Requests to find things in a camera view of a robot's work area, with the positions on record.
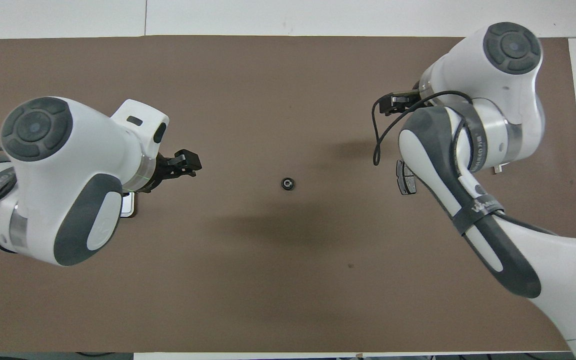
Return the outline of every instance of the black nut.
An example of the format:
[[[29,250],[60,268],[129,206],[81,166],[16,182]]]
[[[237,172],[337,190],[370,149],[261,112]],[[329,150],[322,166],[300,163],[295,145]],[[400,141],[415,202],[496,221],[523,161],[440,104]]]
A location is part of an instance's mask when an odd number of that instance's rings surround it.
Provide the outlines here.
[[[284,177],[281,180],[281,187],[284,189],[284,191],[292,191],[292,189],[295,188],[295,180],[293,180],[291,177]]]

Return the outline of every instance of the black cable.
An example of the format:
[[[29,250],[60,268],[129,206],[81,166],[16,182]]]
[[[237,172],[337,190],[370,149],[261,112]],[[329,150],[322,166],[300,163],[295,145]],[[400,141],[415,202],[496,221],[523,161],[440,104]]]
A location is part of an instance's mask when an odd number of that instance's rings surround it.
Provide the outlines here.
[[[523,228],[530,229],[530,230],[533,230],[533,231],[537,231],[537,232],[542,233],[542,234],[554,235],[554,236],[556,236],[556,237],[558,236],[558,235],[555,234],[553,231],[546,230],[545,228],[538,227],[538,226],[535,226],[535,225],[531,225],[530,223],[526,223],[526,222],[523,222],[523,221],[521,221],[521,220],[519,220],[519,219],[516,219],[516,218],[514,218],[514,217],[512,217],[512,216],[509,216],[509,215],[507,215],[505,212],[502,212],[502,210],[496,210],[496,211],[493,212],[493,214],[495,214],[496,216],[500,217],[501,219],[507,221],[508,223],[512,223],[512,224],[514,224],[514,225],[519,225],[519,226],[521,226],[521,227],[523,227]]]
[[[99,358],[101,356],[107,356],[110,354],[114,354],[114,352],[101,352],[101,353],[85,353],[85,352],[79,352],[77,351],[77,354],[81,355],[81,356],[87,356],[89,358]]]
[[[406,111],[403,111],[399,116],[397,116],[397,118],[392,123],[390,123],[390,125],[386,128],[386,130],[383,131],[381,136],[378,136],[379,131],[377,130],[377,121],[375,121],[375,107],[377,107],[377,104],[379,103],[379,100],[377,100],[372,105],[372,111],[371,111],[372,123],[374,125],[374,132],[375,132],[375,137],[377,140],[377,144],[375,144],[375,147],[374,147],[374,152],[372,153],[372,164],[374,166],[379,166],[379,162],[382,158],[382,141],[384,141],[384,138],[386,137],[388,132],[390,132],[390,130],[393,129],[393,127],[400,120],[402,120],[405,116],[407,116],[411,112],[414,112],[415,110],[422,107],[425,104],[425,102],[432,100],[434,98],[438,98],[439,96],[443,96],[443,95],[457,95],[457,96],[460,96],[460,97],[466,99],[468,104],[473,104],[473,99],[461,91],[453,91],[453,90],[439,91],[438,93],[434,93],[430,96],[426,96],[425,98],[422,98],[421,100],[417,101],[412,106],[410,106]]]
[[[459,112],[457,112],[457,114],[461,117],[461,120],[457,125],[457,131],[455,131],[450,141],[450,157],[452,158],[452,172],[455,177],[459,178],[462,176],[462,172],[459,170],[459,159],[457,158],[457,141],[459,140],[459,135],[462,133],[462,129],[466,127],[466,117],[462,116]]]
[[[528,358],[531,359],[536,359],[536,360],[548,360],[548,358],[542,358],[542,357],[537,357],[537,356],[533,356],[527,352],[524,352],[523,355],[526,355]]]

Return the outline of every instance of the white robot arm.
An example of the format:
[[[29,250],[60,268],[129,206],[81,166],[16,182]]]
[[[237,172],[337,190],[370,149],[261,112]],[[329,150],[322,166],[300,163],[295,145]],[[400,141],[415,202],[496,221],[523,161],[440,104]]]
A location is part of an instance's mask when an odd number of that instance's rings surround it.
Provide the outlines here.
[[[199,157],[158,153],[169,117],[135,100],[105,116],[68,98],[35,98],[0,131],[0,249],[51,264],[78,264],[119,221],[122,194],[195,176]]]
[[[576,239],[510,218],[473,176],[535,152],[544,133],[535,93],[541,63],[539,40],[516,23],[496,23],[465,38],[423,73],[422,99],[404,99],[414,113],[398,145],[406,166],[486,268],[537,305],[576,356]],[[390,94],[385,107],[396,101]]]

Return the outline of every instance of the cable strap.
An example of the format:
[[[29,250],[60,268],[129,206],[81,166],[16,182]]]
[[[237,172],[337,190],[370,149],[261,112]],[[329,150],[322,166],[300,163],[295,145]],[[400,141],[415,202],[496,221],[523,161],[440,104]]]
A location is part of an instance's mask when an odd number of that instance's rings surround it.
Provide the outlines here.
[[[471,199],[468,205],[462,207],[452,217],[452,225],[463,236],[477,221],[496,210],[503,211],[504,207],[491,194],[483,194],[478,198]]]

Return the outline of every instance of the brown mat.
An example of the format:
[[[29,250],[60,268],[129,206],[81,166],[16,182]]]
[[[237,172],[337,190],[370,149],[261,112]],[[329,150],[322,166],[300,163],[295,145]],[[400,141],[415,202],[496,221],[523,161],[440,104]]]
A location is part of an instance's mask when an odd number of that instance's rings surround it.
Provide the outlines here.
[[[170,116],[162,153],[187,148],[204,166],[140,196],[82,264],[0,251],[0,351],[566,350],[427,189],[399,194],[396,131],[371,163],[375,99],[409,89],[458,40],[0,39],[0,125],[39,96],[108,115],[132,98]],[[542,144],[478,178],[509,214],[576,237],[568,42],[542,43]]]

